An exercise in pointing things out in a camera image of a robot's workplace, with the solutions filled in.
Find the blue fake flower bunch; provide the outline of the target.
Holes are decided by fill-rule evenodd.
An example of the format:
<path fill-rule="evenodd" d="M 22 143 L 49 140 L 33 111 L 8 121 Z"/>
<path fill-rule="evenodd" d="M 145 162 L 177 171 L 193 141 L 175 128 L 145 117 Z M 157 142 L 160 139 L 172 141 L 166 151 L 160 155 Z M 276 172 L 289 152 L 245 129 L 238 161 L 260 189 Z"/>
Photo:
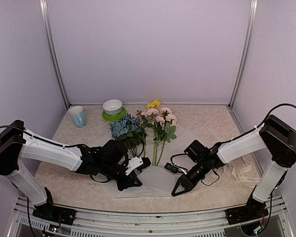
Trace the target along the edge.
<path fill-rule="evenodd" d="M 125 114 L 121 119 L 110 125 L 111 136 L 120 141 L 133 157 L 146 155 L 146 132 L 139 117 Z"/>

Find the pink fake flower bunch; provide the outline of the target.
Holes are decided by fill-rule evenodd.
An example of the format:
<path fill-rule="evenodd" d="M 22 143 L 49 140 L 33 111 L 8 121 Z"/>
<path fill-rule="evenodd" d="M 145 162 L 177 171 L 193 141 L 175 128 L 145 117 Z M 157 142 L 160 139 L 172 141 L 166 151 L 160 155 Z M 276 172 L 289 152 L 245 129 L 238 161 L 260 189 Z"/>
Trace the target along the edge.
<path fill-rule="evenodd" d="M 158 166 L 166 143 L 176 139 L 177 117 L 168 107 L 150 108 L 145 112 L 138 110 L 137 116 L 140 119 L 140 125 L 153 130 L 153 166 Z"/>

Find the yellow fake flower stem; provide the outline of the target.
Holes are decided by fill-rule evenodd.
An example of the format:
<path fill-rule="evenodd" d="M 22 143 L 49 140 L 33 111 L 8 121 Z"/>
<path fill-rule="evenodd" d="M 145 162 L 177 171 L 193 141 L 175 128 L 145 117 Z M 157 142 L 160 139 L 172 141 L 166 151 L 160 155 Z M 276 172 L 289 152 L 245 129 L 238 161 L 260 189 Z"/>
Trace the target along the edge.
<path fill-rule="evenodd" d="M 159 106 L 162 105 L 162 102 L 158 99 L 153 100 L 152 102 L 150 102 L 149 104 L 146 105 L 146 108 L 149 109 L 153 109 L 153 108 L 157 108 Z"/>

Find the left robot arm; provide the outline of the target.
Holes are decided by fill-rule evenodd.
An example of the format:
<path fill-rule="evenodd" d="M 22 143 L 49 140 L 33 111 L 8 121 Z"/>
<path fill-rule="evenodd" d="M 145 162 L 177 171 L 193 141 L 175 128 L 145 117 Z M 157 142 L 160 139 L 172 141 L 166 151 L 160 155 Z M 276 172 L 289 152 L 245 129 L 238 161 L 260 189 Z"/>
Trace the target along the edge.
<path fill-rule="evenodd" d="M 123 191 L 140 187 L 136 171 L 150 166 L 149 158 L 129 158 L 126 146 L 109 140 L 102 147 L 85 144 L 66 145 L 41 137 L 24 127 L 21 120 L 1 126 L 0 175 L 17 187 L 34 205 L 33 216 L 58 223 L 73 225 L 76 211 L 56 206 L 48 188 L 41 186 L 22 163 L 22 159 L 50 163 L 90 178 L 101 174 L 107 181 L 114 180 Z"/>

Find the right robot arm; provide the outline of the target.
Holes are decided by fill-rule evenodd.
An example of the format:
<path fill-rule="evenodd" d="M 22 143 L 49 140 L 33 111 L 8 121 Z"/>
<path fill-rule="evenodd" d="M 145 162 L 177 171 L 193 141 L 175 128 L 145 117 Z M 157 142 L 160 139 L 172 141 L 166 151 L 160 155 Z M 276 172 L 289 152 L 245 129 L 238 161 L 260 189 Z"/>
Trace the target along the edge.
<path fill-rule="evenodd" d="M 184 153 L 195 163 L 182 174 L 172 190 L 172 196 L 192 191 L 212 170 L 232 163 L 234 160 L 266 150 L 271 162 L 261 180 L 255 185 L 245 205 L 227 209 L 228 223 L 238 224 L 269 215 L 271 209 L 266 201 L 284 180 L 287 171 L 296 163 L 296 130 L 274 115 L 247 133 L 228 142 L 217 142 L 207 148 L 194 140 Z"/>

